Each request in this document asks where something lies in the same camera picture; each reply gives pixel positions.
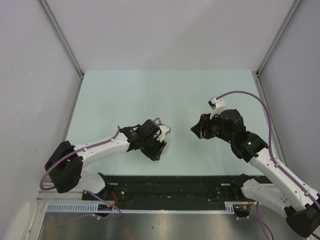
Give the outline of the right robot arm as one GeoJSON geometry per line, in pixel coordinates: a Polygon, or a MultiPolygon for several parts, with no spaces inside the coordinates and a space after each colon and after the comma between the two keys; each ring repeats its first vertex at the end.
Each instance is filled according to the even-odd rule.
{"type": "Polygon", "coordinates": [[[275,186],[267,188],[245,174],[230,188],[231,196],[242,201],[253,199],[285,218],[299,236],[308,238],[320,226],[320,194],[299,179],[269,152],[268,144],[246,129],[236,109],[220,114],[202,114],[190,129],[199,139],[218,138],[230,144],[239,159],[262,172],[275,186]]]}

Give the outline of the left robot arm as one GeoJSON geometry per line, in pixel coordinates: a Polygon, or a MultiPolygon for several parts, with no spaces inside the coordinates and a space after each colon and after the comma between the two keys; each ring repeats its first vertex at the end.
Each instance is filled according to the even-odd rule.
{"type": "Polygon", "coordinates": [[[40,189],[57,190],[60,194],[80,189],[105,200],[110,196],[111,188],[102,176],[87,172],[85,168],[107,157],[130,151],[140,151],[151,161],[159,161],[167,146],[165,137],[170,132],[171,128],[156,118],[135,126],[118,127],[114,135],[91,143],[74,145],[68,140],[63,141],[44,166],[40,189]],[[46,178],[51,180],[52,187],[44,186],[46,178]]]}

